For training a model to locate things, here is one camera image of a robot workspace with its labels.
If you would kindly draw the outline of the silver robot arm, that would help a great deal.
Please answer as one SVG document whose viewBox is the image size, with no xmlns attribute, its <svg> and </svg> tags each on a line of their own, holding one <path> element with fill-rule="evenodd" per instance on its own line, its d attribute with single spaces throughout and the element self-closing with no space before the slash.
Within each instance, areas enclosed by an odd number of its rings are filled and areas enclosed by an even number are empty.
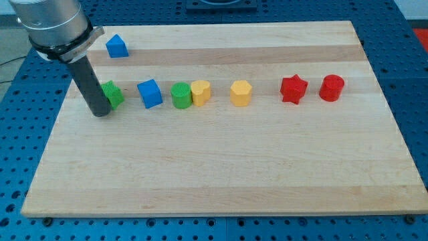
<svg viewBox="0 0 428 241">
<path fill-rule="evenodd" d="M 112 106 L 87 57 L 88 48 L 104 34 L 94 27 L 77 0 L 10 0 L 29 41 L 45 60 L 64 64 L 88 108 L 97 117 Z"/>
</svg>

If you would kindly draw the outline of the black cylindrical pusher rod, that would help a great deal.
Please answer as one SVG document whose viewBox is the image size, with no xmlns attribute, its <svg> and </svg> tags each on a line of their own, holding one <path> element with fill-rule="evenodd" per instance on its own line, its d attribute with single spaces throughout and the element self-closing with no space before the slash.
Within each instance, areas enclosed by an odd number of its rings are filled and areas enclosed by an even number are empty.
<svg viewBox="0 0 428 241">
<path fill-rule="evenodd" d="M 112 110 L 111 104 L 104 94 L 89 59 L 84 56 L 73 63 L 66 64 L 66 67 L 92 114 L 96 117 L 108 115 Z"/>
</svg>

